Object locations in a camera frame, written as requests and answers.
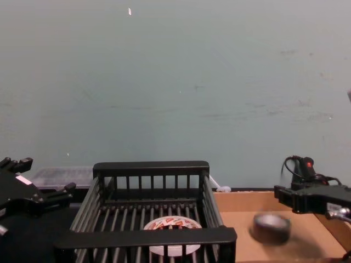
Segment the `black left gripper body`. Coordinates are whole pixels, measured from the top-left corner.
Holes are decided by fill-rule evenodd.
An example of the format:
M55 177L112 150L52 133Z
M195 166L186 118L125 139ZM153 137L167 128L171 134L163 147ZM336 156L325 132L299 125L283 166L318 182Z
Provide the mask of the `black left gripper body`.
M41 197L30 180L1 169L1 217L33 212Z

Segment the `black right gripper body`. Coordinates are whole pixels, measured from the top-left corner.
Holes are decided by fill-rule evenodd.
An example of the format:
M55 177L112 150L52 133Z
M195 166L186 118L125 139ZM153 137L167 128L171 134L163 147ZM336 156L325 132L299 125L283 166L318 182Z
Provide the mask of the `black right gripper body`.
M302 195L324 203L350 204L350 189L345 186L318 186L301 190Z

